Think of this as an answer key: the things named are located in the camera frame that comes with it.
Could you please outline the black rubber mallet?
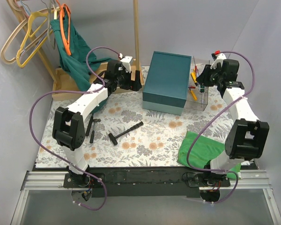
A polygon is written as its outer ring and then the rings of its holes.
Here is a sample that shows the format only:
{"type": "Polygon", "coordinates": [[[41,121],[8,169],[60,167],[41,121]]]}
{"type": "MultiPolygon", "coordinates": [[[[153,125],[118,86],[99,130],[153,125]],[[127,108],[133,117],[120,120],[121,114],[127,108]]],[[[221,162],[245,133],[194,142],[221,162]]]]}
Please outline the black rubber mallet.
{"type": "Polygon", "coordinates": [[[116,146],[116,145],[118,144],[117,139],[118,139],[119,137],[121,137],[121,136],[123,136],[123,135],[129,133],[130,131],[133,131],[133,130],[135,130],[135,129],[137,129],[137,128],[143,126],[143,125],[144,125],[144,123],[141,121],[141,122],[135,124],[134,126],[130,127],[129,129],[123,131],[122,133],[116,135],[116,136],[114,136],[112,133],[109,133],[109,134],[108,134],[108,137],[109,137],[110,141],[112,142],[112,144],[113,144],[114,146],[116,146]]]}

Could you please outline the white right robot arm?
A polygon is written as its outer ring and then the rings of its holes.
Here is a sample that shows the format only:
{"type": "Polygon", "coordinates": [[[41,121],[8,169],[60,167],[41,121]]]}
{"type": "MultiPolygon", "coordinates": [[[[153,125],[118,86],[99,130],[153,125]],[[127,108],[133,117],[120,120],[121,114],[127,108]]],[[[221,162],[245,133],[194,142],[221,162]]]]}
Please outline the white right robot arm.
{"type": "Polygon", "coordinates": [[[244,86],[237,81],[238,69],[237,60],[216,59],[205,65],[197,78],[200,85],[217,87],[234,121],[224,151],[210,161],[210,170],[202,175],[207,186],[215,185],[220,180],[219,174],[226,174],[237,164],[260,158],[269,133],[269,124],[259,120],[244,96],[244,86]]]}

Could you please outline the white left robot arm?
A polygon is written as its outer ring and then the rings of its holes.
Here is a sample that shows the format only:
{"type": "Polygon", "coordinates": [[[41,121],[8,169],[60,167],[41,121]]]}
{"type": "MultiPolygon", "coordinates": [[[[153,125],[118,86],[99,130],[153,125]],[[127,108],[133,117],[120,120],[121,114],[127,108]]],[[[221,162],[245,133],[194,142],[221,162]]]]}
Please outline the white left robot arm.
{"type": "Polygon", "coordinates": [[[84,121],[86,117],[117,89],[139,91],[142,88],[140,74],[132,75],[132,56],[107,63],[103,78],[97,78],[91,84],[91,94],[83,94],[66,108],[57,108],[54,115],[52,136],[64,150],[69,161],[69,170],[76,175],[74,182],[79,187],[90,183],[90,175],[85,173],[88,164],[84,159],[82,144],[85,139],[84,121]]]}

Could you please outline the blue handle screwdriver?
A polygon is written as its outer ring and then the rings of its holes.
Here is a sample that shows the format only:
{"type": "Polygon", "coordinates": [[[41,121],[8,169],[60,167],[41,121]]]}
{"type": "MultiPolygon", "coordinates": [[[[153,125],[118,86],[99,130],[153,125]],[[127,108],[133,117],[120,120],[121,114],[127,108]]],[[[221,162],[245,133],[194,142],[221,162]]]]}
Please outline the blue handle screwdriver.
{"type": "Polygon", "coordinates": [[[188,88],[189,89],[201,89],[200,87],[197,87],[197,86],[189,86],[188,88]]]}

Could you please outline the red clear handle screwdriver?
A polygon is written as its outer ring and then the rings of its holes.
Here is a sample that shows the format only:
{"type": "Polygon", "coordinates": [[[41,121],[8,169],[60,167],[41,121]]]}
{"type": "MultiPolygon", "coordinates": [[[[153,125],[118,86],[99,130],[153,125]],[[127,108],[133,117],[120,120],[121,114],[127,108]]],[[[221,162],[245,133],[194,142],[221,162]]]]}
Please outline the red clear handle screwdriver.
{"type": "Polygon", "coordinates": [[[193,63],[194,63],[194,69],[193,69],[193,72],[192,72],[192,79],[193,79],[195,85],[197,85],[197,78],[199,76],[199,72],[198,72],[198,69],[197,69],[197,65],[195,63],[195,57],[193,57],[193,63]]]}

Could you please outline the small claw hammer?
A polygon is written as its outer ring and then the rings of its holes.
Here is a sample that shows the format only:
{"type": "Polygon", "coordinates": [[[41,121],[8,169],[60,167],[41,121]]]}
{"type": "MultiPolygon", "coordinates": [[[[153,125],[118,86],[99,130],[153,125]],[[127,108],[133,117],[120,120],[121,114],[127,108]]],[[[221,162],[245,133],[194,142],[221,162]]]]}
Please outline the small claw hammer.
{"type": "Polygon", "coordinates": [[[91,132],[91,135],[90,135],[89,143],[93,143],[94,142],[95,126],[96,126],[96,123],[98,123],[98,122],[101,122],[101,119],[93,119],[93,122],[92,122],[92,132],[91,132]]]}

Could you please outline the orange handle screwdriver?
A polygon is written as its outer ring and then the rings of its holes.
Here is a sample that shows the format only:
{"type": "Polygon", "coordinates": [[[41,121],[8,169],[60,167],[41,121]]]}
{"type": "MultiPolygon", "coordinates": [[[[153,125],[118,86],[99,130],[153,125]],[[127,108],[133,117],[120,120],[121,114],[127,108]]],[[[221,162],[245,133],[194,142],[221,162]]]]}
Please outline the orange handle screwdriver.
{"type": "Polygon", "coordinates": [[[195,93],[194,93],[194,91],[193,91],[193,89],[195,89],[195,88],[198,86],[198,84],[197,84],[197,82],[196,82],[196,73],[195,73],[195,72],[191,72],[191,78],[192,78],[193,83],[194,83],[195,86],[191,86],[191,87],[189,88],[190,94],[191,94],[191,96],[193,97],[193,99],[194,99],[195,101],[197,101],[198,98],[197,98],[197,96],[195,95],[195,93]]]}

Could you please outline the green handle screwdriver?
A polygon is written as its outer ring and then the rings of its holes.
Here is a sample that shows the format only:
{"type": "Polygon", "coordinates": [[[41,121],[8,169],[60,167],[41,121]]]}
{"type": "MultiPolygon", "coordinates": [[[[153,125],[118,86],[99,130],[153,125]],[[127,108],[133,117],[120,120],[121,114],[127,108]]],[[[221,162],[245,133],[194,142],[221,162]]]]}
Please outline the green handle screwdriver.
{"type": "Polygon", "coordinates": [[[201,103],[202,104],[204,104],[204,92],[205,92],[205,87],[203,85],[200,85],[201,103]]]}

